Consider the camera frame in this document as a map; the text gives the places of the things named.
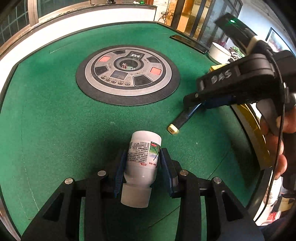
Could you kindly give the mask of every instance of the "white container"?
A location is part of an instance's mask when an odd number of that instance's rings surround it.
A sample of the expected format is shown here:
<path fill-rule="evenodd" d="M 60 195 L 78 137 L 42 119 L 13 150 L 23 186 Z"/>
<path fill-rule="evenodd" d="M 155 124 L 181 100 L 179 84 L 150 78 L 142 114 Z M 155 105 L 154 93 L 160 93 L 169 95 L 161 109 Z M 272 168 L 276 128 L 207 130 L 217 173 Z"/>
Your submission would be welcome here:
<path fill-rule="evenodd" d="M 136 131 L 131 137 L 121 203 L 137 208 L 148 207 L 151 187 L 157 173 L 161 137 L 150 131 Z"/>
<path fill-rule="evenodd" d="M 212 43 L 212 46 L 209 50 L 209 57 L 212 61 L 217 62 L 218 64 L 226 64 L 230 59 L 231 53 L 223 48 L 221 45 Z"/>

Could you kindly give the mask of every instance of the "painting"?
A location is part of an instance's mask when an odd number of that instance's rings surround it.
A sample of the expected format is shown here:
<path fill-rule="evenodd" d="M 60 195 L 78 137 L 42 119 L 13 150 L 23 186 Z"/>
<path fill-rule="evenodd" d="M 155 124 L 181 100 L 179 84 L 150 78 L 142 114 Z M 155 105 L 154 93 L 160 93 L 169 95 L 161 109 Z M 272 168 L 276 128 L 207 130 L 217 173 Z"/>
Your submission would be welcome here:
<path fill-rule="evenodd" d="M 289 50 L 289 46 L 286 44 L 286 42 L 278 35 L 277 32 L 273 28 L 270 28 L 269 33 L 265 39 L 269 46 L 272 48 L 274 52 L 279 52 L 282 50 Z"/>

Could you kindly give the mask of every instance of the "bottle label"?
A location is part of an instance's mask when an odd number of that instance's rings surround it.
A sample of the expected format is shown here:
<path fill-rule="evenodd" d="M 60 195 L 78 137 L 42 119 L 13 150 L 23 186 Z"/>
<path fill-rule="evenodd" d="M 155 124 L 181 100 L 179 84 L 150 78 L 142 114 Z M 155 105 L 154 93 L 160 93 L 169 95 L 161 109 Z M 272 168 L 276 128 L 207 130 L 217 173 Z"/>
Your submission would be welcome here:
<path fill-rule="evenodd" d="M 152 141 L 133 140 L 128 149 L 129 165 L 149 169 L 157 168 L 160 145 Z"/>

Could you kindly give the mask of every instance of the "green table surface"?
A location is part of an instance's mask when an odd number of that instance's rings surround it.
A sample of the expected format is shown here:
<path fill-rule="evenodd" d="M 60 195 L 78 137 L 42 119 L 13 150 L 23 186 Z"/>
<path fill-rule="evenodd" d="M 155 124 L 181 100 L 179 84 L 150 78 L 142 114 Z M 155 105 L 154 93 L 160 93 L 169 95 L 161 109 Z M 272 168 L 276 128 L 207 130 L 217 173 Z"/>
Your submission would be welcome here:
<path fill-rule="evenodd" d="M 154 23 L 101 27 L 56 41 L 19 64 L 0 114 L 0 185 L 21 234 L 65 178 L 80 180 L 96 173 L 119 148 L 128 148 L 137 130 L 158 133 L 162 147 L 184 169 L 201 178 L 221 177 L 247 205 L 260 168 L 229 107 L 195 114 L 178 135 L 166 130 L 181 112 L 183 97 L 196 90 L 196 78 L 213 65 L 206 56 L 170 39 L 173 34 Z M 142 106 L 110 105 L 86 96 L 76 84 L 79 64 L 101 48 L 120 44 L 142 45 L 169 57 L 181 74 L 177 90 Z M 111 241 L 174 240 L 180 200 L 168 196 L 160 172 L 148 208 L 126 207 L 120 199 L 108 202 Z M 205 240 L 203 199 L 202 206 Z"/>

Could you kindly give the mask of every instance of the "black phone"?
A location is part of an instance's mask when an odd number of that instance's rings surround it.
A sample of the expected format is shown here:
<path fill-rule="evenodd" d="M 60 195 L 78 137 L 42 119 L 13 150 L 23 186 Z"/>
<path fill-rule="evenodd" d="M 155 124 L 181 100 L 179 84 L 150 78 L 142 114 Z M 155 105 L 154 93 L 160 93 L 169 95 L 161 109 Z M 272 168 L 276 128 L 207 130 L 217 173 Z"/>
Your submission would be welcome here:
<path fill-rule="evenodd" d="M 173 40 L 176 40 L 182 44 L 185 44 L 188 47 L 191 47 L 202 54 L 205 54 L 208 51 L 208 49 L 206 47 L 202 46 L 200 43 L 198 43 L 194 40 L 190 40 L 188 38 L 182 37 L 180 35 L 175 34 L 175 35 L 170 36 L 170 38 Z"/>

